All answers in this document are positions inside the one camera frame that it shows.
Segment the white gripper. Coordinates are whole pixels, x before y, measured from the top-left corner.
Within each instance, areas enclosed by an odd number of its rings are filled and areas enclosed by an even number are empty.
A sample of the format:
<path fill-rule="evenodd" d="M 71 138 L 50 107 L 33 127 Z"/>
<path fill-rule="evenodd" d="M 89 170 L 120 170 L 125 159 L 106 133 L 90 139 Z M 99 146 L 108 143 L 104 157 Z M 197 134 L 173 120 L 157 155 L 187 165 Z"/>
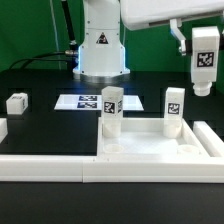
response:
<path fill-rule="evenodd" d="M 120 0 L 120 9 L 122 21 L 129 30 L 147 29 L 170 21 L 171 34 L 179 41 L 179 52 L 185 56 L 182 21 L 219 14 L 224 10 L 224 0 Z M 224 27 L 220 29 L 220 44 L 224 44 Z"/>

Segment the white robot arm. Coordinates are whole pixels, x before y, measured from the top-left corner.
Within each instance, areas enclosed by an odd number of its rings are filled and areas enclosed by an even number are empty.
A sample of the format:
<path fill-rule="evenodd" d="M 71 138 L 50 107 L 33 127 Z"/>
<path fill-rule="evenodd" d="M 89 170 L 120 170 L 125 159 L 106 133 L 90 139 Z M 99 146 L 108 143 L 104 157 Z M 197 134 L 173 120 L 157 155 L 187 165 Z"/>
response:
<path fill-rule="evenodd" d="M 224 12 L 224 0 L 83 0 L 83 6 L 85 37 L 73 73 L 90 82 L 108 82 L 130 72 L 120 42 L 121 26 L 139 30 L 168 24 L 186 54 L 182 23 Z"/>

